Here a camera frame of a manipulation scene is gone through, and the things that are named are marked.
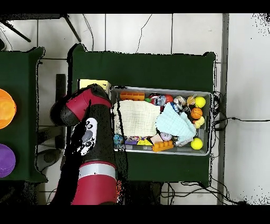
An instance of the yellow ball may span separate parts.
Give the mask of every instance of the yellow ball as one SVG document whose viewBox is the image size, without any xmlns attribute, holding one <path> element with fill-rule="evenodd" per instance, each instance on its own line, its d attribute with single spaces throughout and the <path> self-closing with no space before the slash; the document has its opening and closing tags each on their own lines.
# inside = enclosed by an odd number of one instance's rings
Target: yellow ball
<svg viewBox="0 0 270 224">
<path fill-rule="evenodd" d="M 203 142 L 199 138 L 194 138 L 191 142 L 191 147 L 194 150 L 200 150 L 203 147 Z"/>
<path fill-rule="evenodd" d="M 196 107 L 202 108 L 202 107 L 204 107 L 205 103 L 206 103 L 206 101 L 205 101 L 204 97 L 196 97 L 195 98 L 195 106 Z"/>
</svg>

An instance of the dark green table surface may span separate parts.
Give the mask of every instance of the dark green table surface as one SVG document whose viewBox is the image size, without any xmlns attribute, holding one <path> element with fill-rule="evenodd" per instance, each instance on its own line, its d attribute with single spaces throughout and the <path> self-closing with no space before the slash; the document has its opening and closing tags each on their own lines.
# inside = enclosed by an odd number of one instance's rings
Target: dark green table surface
<svg viewBox="0 0 270 224">
<path fill-rule="evenodd" d="M 0 88 L 7 91 L 16 103 L 12 122 L 0 129 L 0 143 L 10 147 L 16 157 L 13 172 L 0 180 L 46 182 L 36 170 L 37 143 L 36 69 L 44 48 L 28 52 L 0 51 Z"/>
<path fill-rule="evenodd" d="M 96 79 L 107 80 L 113 86 L 213 92 L 212 52 L 204 55 L 86 52 L 81 44 L 76 44 L 69 56 L 72 91 L 77 89 L 78 79 Z M 200 181 L 208 185 L 209 155 L 127 154 L 131 181 Z M 118 153 L 115 159 L 118 164 Z"/>
</svg>

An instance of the yellow sticky note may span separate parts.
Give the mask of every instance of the yellow sticky note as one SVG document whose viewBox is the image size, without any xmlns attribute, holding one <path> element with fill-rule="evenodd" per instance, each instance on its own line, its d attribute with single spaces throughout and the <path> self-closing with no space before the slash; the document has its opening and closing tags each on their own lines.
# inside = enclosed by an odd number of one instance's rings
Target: yellow sticky note
<svg viewBox="0 0 270 224">
<path fill-rule="evenodd" d="M 109 94 L 111 84 L 106 80 L 80 79 L 80 89 L 95 83 L 101 86 L 106 93 Z"/>
</svg>

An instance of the light blue cloth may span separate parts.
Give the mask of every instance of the light blue cloth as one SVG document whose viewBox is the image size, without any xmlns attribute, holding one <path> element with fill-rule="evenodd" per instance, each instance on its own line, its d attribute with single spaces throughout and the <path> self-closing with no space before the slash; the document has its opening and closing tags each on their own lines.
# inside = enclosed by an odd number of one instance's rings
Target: light blue cloth
<svg viewBox="0 0 270 224">
<path fill-rule="evenodd" d="M 196 134 L 196 129 L 187 114 L 183 112 L 179 115 L 170 103 L 165 105 L 164 111 L 157 117 L 156 127 L 160 132 L 178 136 L 180 142 L 193 138 Z"/>
</svg>

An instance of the orange basketball ball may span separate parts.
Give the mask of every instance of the orange basketball ball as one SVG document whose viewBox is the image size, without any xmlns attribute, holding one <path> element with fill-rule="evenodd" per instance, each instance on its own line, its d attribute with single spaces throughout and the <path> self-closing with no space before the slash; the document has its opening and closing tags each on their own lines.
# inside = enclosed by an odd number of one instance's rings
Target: orange basketball ball
<svg viewBox="0 0 270 224">
<path fill-rule="evenodd" d="M 197 107 L 195 107 L 195 108 L 193 108 L 192 110 L 191 110 L 191 116 L 192 116 L 192 118 L 194 118 L 194 119 L 200 119 L 200 117 L 203 115 L 203 111 L 200 109 L 200 108 L 197 108 Z"/>
</svg>

